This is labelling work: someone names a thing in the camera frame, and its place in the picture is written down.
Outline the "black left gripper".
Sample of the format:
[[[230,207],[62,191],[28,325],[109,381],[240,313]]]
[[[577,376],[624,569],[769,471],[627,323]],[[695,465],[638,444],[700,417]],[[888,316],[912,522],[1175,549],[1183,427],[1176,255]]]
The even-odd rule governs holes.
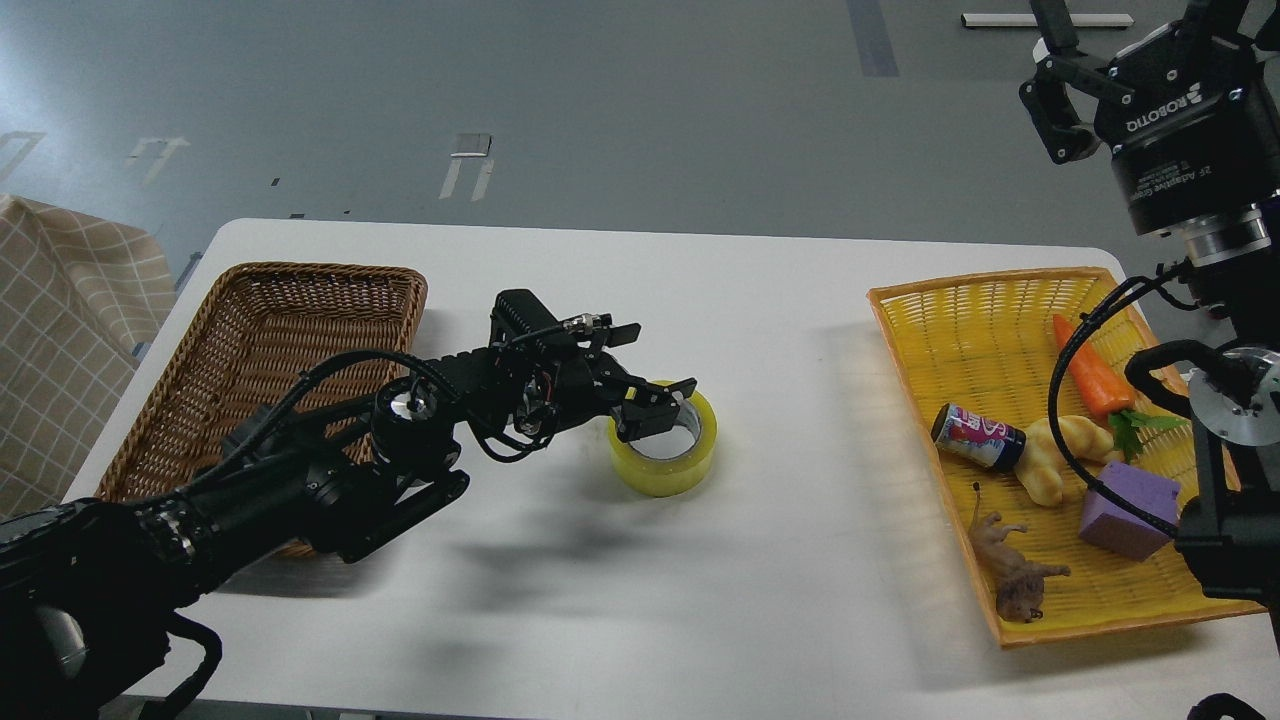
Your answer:
[[[671,430],[681,402],[692,396],[698,380],[645,380],[626,388],[625,370],[604,348],[630,345],[640,331],[639,323],[604,324],[588,332],[588,347],[572,340],[526,345],[532,360],[532,388],[525,391],[520,432],[543,437],[609,414],[614,438],[626,443]]]

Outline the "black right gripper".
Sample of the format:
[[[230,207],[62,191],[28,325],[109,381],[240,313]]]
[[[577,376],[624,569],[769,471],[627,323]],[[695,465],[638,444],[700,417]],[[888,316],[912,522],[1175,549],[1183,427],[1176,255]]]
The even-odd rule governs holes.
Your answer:
[[[1050,160],[1091,156],[1100,138],[1069,95],[1100,101],[1094,129],[1137,234],[1242,210],[1277,190],[1277,106],[1254,49],[1279,51],[1279,1],[1189,1],[1187,49],[1165,24],[1107,64],[1079,49],[1065,1],[1030,1],[1046,55],[1019,97]]]

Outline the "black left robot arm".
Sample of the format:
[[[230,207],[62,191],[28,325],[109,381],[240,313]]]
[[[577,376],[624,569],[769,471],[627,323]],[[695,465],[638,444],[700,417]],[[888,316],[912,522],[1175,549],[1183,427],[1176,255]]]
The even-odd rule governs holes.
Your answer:
[[[456,468],[457,425],[498,462],[598,416],[623,442],[671,430],[698,383],[625,370],[612,348],[639,332],[607,314],[558,319],[531,291],[507,290],[484,347],[329,357],[178,489],[4,521],[3,716],[96,719],[182,638],[202,660],[143,711],[177,717],[221,661],[218,633],[182,609],[292,541],[357,562],[454,502],[470,484]]]

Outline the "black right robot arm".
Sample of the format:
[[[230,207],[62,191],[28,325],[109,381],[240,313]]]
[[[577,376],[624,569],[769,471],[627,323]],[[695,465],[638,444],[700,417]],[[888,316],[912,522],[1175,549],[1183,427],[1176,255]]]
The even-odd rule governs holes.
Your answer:
[[[1244,1],[1190,1],[1181,18],[1110,60],[1079,47],[1062,1],[1033,1],[1044,54],[1020,99],[1057,164],[1111,152],[1138,234],[1171,237],[1187,255],[1155,278],[1133,277],[1082,322],[1055,363],[1047,397],[1053,441],[1068,364],[1102,324],[1139,297],[1184,279],[1234,337],[1178,340],[1135,352],[1128,380],[1193,432],[1198,493],[1172,538],[1210,598],[1244,600],[1277,616],[1277,109],[1265,63],[1277,17],[1242,33]]]

